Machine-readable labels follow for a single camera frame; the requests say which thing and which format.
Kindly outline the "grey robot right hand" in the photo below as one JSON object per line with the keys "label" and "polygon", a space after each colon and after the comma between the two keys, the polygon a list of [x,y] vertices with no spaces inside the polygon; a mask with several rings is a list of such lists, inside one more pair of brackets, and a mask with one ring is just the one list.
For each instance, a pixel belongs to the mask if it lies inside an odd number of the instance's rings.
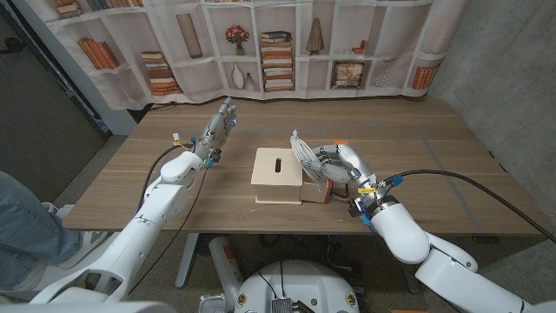
{"label": "grey robot right hand", "polygon": [[302,168],[315,182],[324,178],[335,183],[354,183],[357,188],[372,188],[376,175],[348,144],[331,144],[312,149],[314,156],[301,160]]}

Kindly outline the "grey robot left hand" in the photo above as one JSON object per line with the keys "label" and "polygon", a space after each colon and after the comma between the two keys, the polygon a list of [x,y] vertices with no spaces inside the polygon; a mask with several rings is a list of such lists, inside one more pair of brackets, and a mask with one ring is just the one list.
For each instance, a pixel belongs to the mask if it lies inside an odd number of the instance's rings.
{"label": "grey robot left hand", "polygon": [[237,125],[236,106],[231,105],[227,97],[214,114],[195,143],[194,153],[203,161],[213,160],[218,163],[221,158],[222,146],[226,143],[229,133]]}

